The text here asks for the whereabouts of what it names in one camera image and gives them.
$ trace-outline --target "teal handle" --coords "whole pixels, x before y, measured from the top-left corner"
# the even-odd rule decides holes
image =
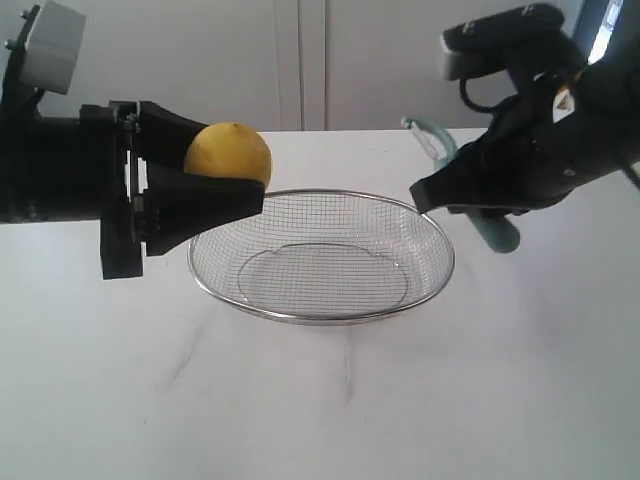
[[[436,171],[447,165],[458,150],[451,134],[432,122],[417,118],[403,118],[402,124],[411,129],[414,125],[423,132],[435,136],[446,149],[444,157],[435,158]],[[496,253],[511,253],[520,245],[520,230],[505,217],[485,218],[479,215],[467,214],[469,220],[482,236],[485,243]]]

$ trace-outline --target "wire mesh basket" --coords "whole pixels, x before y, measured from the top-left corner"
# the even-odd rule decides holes
[[[198,284],[235,307],[305,325],[349,325],[419,305],[451,277],[451,242],[429,217],[340,190],[268,194],[261,215],[198,235]]]

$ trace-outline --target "yellow lemon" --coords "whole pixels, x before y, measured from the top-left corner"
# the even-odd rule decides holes
[[[193,139],[185,173],[221,178],[271,180],[271,151],[260,135],[241,123],[216,123]]]

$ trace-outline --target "white tabletop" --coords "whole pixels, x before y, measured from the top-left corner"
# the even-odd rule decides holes
[[[432,171],[404,131],[265,137],[272,189]],[[510,255],[435,218],[449,286],[349,329],[214,300],[185,245],[104,282],[97,223],[0,227],[0,479],[640,478],[640,195],[586,186]]]

